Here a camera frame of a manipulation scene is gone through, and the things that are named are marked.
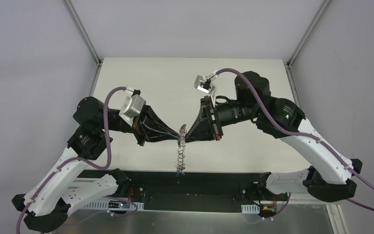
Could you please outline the aluminium frame post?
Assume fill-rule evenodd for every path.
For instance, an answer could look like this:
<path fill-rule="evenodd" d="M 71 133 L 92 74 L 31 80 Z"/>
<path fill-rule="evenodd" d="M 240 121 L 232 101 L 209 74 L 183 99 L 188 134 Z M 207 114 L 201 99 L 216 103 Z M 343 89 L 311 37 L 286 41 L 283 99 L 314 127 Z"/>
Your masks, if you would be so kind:
<path fill-rule="evenodd" d="M 86 46 L 87 50 L 89 51 L 93 61 L 95 62 L 97 67 L 101 66 L 102 59 L 100 58 L 99 54 L 96 51 L 96 48 L 94 47 L 94 44 L 91 41 L 91 38 L 85 29 L 85 26 L 80 19 L 80 16 L 71 0 L 62 0 L 62 3 L 64 4 L 66 11 L 70 15 L 70 18 L 72 20 L 72 23 L 74 24 L 78 34 L 80 35 L 81 39 L 83 40 L 84 45 Z"/>
<path fill-rule="evenodd" d="M 294 63 L 297 61 L 299 55 L 307 45 L 310 37 L 313 35 L 315 29 L 317 28 L 321 18 L 325 15 L 328 7 L 333 3 L 333 0 L 322 0 L 318 10 L 315 12 L 312 20 L 308 24 L 306 30 L 304 31 L 299 43 L 294 49 L 290 59 L 287 61 L 286 65 L 288 69 L 291 69 Z"/>

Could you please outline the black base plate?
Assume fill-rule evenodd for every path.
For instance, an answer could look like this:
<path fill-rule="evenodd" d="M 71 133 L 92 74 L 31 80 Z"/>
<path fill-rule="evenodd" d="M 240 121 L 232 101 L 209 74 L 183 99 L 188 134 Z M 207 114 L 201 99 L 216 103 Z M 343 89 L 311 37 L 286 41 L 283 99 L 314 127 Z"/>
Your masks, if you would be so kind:
<path fill-rule="evenodd" d="M 264 188 L 267 173 L 123 173 L 129 183 L 111 196 L 143 203 L 148 211 L 240 213 L 242 205 L 288 198 Z"/>

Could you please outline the left circuit board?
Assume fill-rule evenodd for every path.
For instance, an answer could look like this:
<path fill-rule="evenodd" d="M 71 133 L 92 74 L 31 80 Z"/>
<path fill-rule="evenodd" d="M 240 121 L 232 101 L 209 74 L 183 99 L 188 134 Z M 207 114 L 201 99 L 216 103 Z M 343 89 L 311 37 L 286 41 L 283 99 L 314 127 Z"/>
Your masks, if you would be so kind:
<path fill-rule="evenodd" d="M 128 210 L 131 208 L 131 205 L 127 202 L 118 201 L 118 200 L 110 200 L 108 202 L 108 208 L 111 210 Z"/>

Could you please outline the circuit board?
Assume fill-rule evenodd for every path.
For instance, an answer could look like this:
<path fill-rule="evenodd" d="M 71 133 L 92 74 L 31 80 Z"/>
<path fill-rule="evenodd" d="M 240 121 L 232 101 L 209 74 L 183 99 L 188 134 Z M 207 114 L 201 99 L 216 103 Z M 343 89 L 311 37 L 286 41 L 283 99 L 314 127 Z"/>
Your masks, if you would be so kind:
<path fill-rule="evenodd" d="M 131 205 L 127 202 L 118 201 L 118 200 L 110 200 L 108 202 L 108 208 L 111 210 L 128 210 L 131 208 Z"/>
<path fill-rule="evenodd" d="M 260 212 L 259 212 L 259 217 L 262 217 L 262 218 L 270 218 L 270 217 L 273 217 L 274 215 L 276 215 L 276 210 L 274 208 L 261 208 Z"/>

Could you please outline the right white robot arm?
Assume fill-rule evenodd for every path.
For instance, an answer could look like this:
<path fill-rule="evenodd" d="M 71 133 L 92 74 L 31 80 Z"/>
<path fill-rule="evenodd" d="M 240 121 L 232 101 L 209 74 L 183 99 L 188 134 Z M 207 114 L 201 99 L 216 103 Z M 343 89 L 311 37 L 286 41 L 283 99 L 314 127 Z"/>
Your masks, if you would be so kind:
<path fill-rule="evenodd" d="M 218 141 L 223 127 L 251 121 L 257 128 L 288 144 L 309 163 L 307 169 L 293 173 L 265 173 L 257 186 L 260 198 L 268 200 L 282 193 L 307 193 L 324 202 L 353 198 L 357 189 L 352 180 L 362 162 L 348 159 L 316 132 L 305 113 L 291 100 L 273 97 L 267 78 L 247 71 L 235 77 L 236 98 L 214 95 L 215 74 L 198 76 L 194 87 L 205 93 L 199 114 L 185 135 L 185 142 Z"/>

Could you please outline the right aluminium frame post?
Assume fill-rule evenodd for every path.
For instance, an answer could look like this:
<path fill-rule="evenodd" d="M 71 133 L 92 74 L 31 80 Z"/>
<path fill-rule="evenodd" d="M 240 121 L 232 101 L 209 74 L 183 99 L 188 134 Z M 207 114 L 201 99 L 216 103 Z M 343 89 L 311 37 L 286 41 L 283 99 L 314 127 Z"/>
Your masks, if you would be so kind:
<path fill-rule="evenodd" d="M 286 65 L 288 69 L 291 69 L 294 63 L 297 61 L 299 55 L 307 45 L 310 37 L 313 35 L 315 29 L 317 28 L 321 18 L 325 15 L 328 7 L 333 3 L 333 0 L 322 0 L 318 10 L 315 12 L 312 20 L 308 24 L 306 30 L 304 31 L 299 43 L 294 49 L 290 59 L 287 61 Z"/>

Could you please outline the left aluminium frame post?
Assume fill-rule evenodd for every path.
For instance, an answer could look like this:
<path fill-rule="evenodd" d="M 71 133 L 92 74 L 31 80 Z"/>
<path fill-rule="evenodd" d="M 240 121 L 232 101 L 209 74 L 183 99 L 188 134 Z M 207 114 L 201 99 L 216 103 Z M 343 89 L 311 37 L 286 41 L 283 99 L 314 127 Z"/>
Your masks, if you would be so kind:
<path fill-rule="evenodd" d="M 100 58 L 99 54 L 96 51 L 96 48 L 94 47 L 94 44 L 91 41 L 91 38 L 85 29 L 85 26 L 80 19 L 80 16 L 71 0 L 62 0 L 62 3 L 64 4 L 66 11 L 70 15 L 70 18 L 72 20 L 72 23 L 74 24 L 78 34 L 80 35 L 81 39 L 83 40 L 84 45 L 86 46 L 87 50 L 89 51 L 93 61 L 95 62 L 97 67 L 101 66 L 102 59 Z"/>

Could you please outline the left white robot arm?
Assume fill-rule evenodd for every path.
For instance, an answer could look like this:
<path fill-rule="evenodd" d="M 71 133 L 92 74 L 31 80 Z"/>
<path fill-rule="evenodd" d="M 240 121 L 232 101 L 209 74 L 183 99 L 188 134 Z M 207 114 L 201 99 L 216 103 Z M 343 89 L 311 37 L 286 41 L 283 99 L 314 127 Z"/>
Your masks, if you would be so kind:
<path fill-rule="evenodd" d="M 24 222 L 29 230 L 50 233 L 91 201 L 111 195 L 131 195 L 130 179 L 120 169 L 68 191 L 70 184 L 110 148 L 109 131 L 133 134 L 140 146 L 179 138 L 139 95 L 127 97 L 119 110 L 94 97 L 86 97 L 78 104 L 73 118 L 79 126 L 51 171 L 33 190 L 12 199 L 21 212 L 19 222 Z"/>

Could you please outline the metal disc with keyrings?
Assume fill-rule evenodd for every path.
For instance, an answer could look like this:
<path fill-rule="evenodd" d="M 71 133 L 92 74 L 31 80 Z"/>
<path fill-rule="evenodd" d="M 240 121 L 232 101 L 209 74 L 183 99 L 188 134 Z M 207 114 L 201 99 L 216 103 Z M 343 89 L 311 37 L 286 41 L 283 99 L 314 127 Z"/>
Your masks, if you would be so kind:
<path fill-rule="evenodd" d="M 186 134 L 187 134 L 187 125 L 183 124 L 179 129 L 179 138 L 178 138 L 178 149 L 177 149 L 177 164 L 176 164 L 176 176 L 180 177 L 185 174 L 185 147 L 186 147 Z"/>

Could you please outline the right circuit board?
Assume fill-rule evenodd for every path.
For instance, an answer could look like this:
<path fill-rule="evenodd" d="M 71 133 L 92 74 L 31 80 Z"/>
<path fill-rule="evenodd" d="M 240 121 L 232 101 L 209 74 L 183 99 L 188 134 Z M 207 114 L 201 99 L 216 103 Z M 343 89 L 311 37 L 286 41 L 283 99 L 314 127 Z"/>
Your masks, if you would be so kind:
<path fill-rule="evenodd" d="M 262 217 L 262 218 L 270 218 L 270 217 L 273 217 L 274 215 L 276 215 L 276 210 L 274 208 L 261 208 L 260 212 L 259 212 L 259 217 Z"/>

